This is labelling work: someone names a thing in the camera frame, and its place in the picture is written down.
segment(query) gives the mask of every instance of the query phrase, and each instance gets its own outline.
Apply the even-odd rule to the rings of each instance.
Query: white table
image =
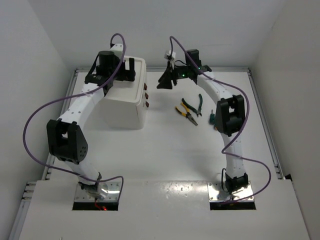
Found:
[[[150,107],[142,130],[109,128],[98,107],[84,127],[87,158],[103,178],[124,176],[119,210],[72,211],[77,177],[53,170],[49,181],[36,184],[20,239],[309,239],[291,182],[277,178],[247,72],[215,75],[249,96],[251,113],[242,134],[243,155],[266,163],[272,181],[256,196],[257,210],[238,211],[210,211],[206,182],[218,181],[226,166],[223,140],[208,124],[215,104],[188,79],[179,80],[173,90],[156,89],[161,74],[147,75]],[[78,73],[74,93],[85,75]],[[194,116],[199,124],[194,126],[174,107],[181,98],[197,107],[199,93],[203,117]],[[66,168],[58,160],[54,165]],[[245,162],[245,168],[253,191],[262,188],[268,180],[266,169],[250,162]]]

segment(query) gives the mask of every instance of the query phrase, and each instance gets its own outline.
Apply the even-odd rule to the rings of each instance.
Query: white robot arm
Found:
[[[211,77],[212,79],[215,79],[215,76],[212,72],[206,72],[206,75]],[[218,101],[221,99],[232,99],[233,95],[225,89],[224,86],[221,84],[214,82],[204,75],[199,75],[197,77],[197,85],[204,89],[205,92],[212,98],[214,103],[217,105]],[[224,146],[227,146],[231,140],[234,138],[234,136],[228,136],[224,133],[221,133]],[[230,147],[227,149],[228,153],[235,154],[237,156],[242,156],[242,148],[241,148],[241,137],[239,136],[237,140],[230,145]],[[232,155],[226,155],[226,175],[229,176],[231,179],[234,178],[241,178],[246,174],[246,170],[244,167],[244,162],[241,158],[232,156]]]
[[[101,194],[101,187],[95,181],[100,180],[102,176],[92,166],[90,159],[86,158],[88,143],[82,129],[95,106],[113,86],[113,80],[133,82],[136,75],[134,58],[128,60],[129,70],[126,70],[125,61],[120,63],[123,45],[115,44],[110,47],[110,50],[98,53],[79,93],[83,95],[78,96],[57,120],[50,120],[46,126],[49,152],[77,173],[81,188],[95,198],[99,198]],[[121,67],[115,77],[106,83],[119,64]]]
[[[202,66],[199,59],[199,51],[188,50],[188,55],[194,60],[198,68],[208,77],[215,79],[208,66]],[[199,74],[198,69],[185,56],[185,65],[176,66],[174,64],[176,53],[167,51],[164,58],[167,59],[167,68],[159,79],[158,89],[172,89],[177,85],[178,79],[189,78],[199,87],[203,88],[216,104],[215,126],[221,133],[224,146],[229,146],[227,152],[237,156],[242,156],[241,139],[237,138],[232,144],[235,134],[240,130],[245,120],[245,101],[241,95],[232,95],[225,87],[203,74]],[[226,155],[225,186],[231,194],[249,184],[243,160],[239,157]]]

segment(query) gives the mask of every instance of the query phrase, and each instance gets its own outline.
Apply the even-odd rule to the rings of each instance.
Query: white panel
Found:
[[[169,36],[200,50],[211,66],[248,66],[285,0],[29,0],[67,65],[91,66],[124,34],[127,55],[164,66]],[[184,59],[181,51],[177,57]]]
[[[8,239],[27,181],[43,168],[26,154],[22,134],[29,115],[66,94],[70,73],[27,0],[0,3],[0,240]],[[27,133],[32,152],[48,156],[46,124],[61,104],[48,107]]]
[[[227,211],[210,211],[203,181],[127,181],[118,211],[72,211],[76,184],[38,181],[20,240],[309,239],[290,180],[272,181],[256,210]]]
[[[320,239],[320,1],[289,0],[253,77],[285,174],[312,239]]]

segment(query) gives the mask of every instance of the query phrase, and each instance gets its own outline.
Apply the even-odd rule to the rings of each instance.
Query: white enclosure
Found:
[[[253,76],[284,174],[311,239],[320,239],[320,1],[289,0]]]
[[[158,67],[169,36],[210,66],[249,66],[285,0],[29,0],[67,66],[88,67],[120,32],[127,54]]]
[[[0,1],[0,240],[8,239],[26,182],[43,171],[23,148],[26,120],[65,96],[71,73],[91,66],[116,32],[126,39],[126,54],[145,59],[147,67],[166,64],[173,35],[186,49],[199,49],[204,64],[252,69],[284,173],[292,175],[309,235],[320,239],[319,13],[319,0]],[[28,144],[41,161],[48,156],[46,123],[61,106],[44,109],[30,125]],[[290,203],[296,205],[294,197]]]
[[[30,114],[66,94],[71,73],[52,45],[27,0],[0,2],[0,240],[8,239],[27,181],[41,178],[22,143]],[[62,104],[45,109],[31,123],[28,143],[45,161],[46,124]]]

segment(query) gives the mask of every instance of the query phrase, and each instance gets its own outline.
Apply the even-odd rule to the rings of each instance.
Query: pliers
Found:
[[[186,113],[180,111],[177,106],[175,107],[175,110],[176,110],[180,115],[186,117],[186,118],[187,118],[190,122],[192,122],[194,125],[198,126],[198,123],[195,121],[195,119],[194,119],[194,118],[192,117],[192,115],[190,114],[189,108],[187,108],[187,106],[184,105],[183,103],[181,103],[181,105],[185,108]]]
[[[201,107],[202,107],[203,99],[202,99],[202,95],[201,95],[201,94],[199,94],[199,98],[200,98],[200,104],[199,104],[198,110],[196,110],[193,106],[189,105],[189,104],[185,101],[184,98],[182,98],[182,102],[183,102],[183,104],[186,105],[192,112],[194,112],[197,117],[199,117],[199,115],[202,117]]]

